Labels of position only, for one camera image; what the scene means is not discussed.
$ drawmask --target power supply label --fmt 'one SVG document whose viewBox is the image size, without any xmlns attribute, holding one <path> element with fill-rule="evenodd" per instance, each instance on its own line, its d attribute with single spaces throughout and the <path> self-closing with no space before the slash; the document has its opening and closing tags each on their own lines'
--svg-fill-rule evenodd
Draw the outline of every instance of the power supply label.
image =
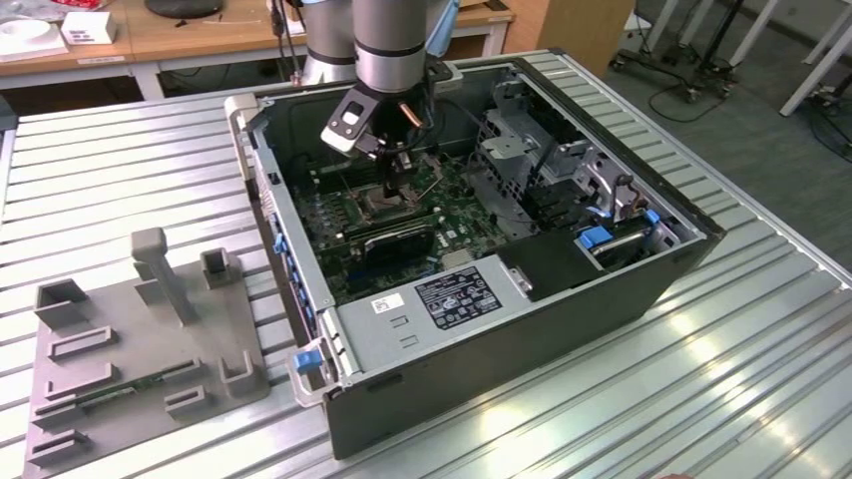
<svg viewBox="0 0 852 479">
<path fill-rule="evenodd" d="M 450 329 L 503 307 L 472 266 L 416 286 L 435 325 Z"/>
</svg>

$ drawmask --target blue tab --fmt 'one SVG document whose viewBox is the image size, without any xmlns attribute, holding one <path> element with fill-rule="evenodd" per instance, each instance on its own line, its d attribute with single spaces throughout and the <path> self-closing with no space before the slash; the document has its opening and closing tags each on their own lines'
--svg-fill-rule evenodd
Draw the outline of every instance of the blue tab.
<svg viewBox="0 0 852 479">
<path fill-rule="evenodd" d="M 306 374 L 308 371 L 314 371 L 323 366 L 323 354 L 319 349 L 311 351 L 303 351 L 294 356 L 294 364 L 296 365 L 296 371 L 300 374 Z"/>
<path fill-rule="evenodd" d="M 610 240 L 612 240 L 612 235 L 604 227 L 595 227 L 580 233 L 580 243 L 586 246 L 586 249 L 592 249 Z"/>
<path fill-rule="evenodd" d="M 651 222 L 652 225 L 660 223 L 660 214 L 655 210 L 648 210 L 644 212 L 644 218 Z"/>
<path fill-rule="evenodd" d="M 276 235 L 276 243 L 272 245 L 272 251 L 276 254 L 284 254 L 288 251 L 288 244 L 284 241 L 284 233 L 279 233 Z"/>
</svg>

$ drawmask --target green circuit board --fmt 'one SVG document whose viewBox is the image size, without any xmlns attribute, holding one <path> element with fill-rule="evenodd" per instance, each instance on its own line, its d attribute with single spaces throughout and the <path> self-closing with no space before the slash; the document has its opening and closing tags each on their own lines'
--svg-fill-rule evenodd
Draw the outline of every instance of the green circuit board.
<svg viewBox="0 0 852 479">
<path fill-rule="evenodd" d="M 314 188 L 296 198 L 320 267 L 339 304 L 480 258 L 507 243 L 464 179 L 466 158 L 418 159 L 402 194 L 386 199 L 372 165 L 318 174 Z M 430 230 L 426 255 L 366 268 L 366 243 L 398 232 Z"/>
</svg>

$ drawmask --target metal rod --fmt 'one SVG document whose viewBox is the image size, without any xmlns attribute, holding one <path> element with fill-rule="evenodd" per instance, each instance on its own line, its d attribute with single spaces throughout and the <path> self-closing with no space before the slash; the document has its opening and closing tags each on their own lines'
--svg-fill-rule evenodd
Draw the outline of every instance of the metal rod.
<svg viewBox="0 0 852 479">
<path fill-rule="evenodd" d="M 424 126 L 424 121 L 418 117 L 418 114 L 412 110 L 412 107 L 410 107 L 407 103 L 400 102 L 400 110 L 403 110 L 403 113 L 410 119 L 410 122 L 412 122 L 415 128 L 422 128 Z"/>
</svg>

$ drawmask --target aluminum extrusion table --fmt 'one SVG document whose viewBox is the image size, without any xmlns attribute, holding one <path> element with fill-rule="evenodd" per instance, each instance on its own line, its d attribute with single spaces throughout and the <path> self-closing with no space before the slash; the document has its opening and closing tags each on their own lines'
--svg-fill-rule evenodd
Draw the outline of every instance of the aluminum extrusion table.
<svg viewBox="0 0 852 479">
<path fill-rule="evenodd" d="M 850 274 L 566 56 L 526 59 L 730 229 L 647 315 L 336 461 L 323 412 L 296 403 L 282 362 L 295 342 L 239 178 L 227 93 L 24 118 L 0 161 L 0 479 L 22 474 L 35 284 L 130 276 L 122 235 L 154 225 L 175 245 L 172 264 L 212 246 L 242 256 L 272 395 L 64 478 L 852 472 Z"/>
</svg>

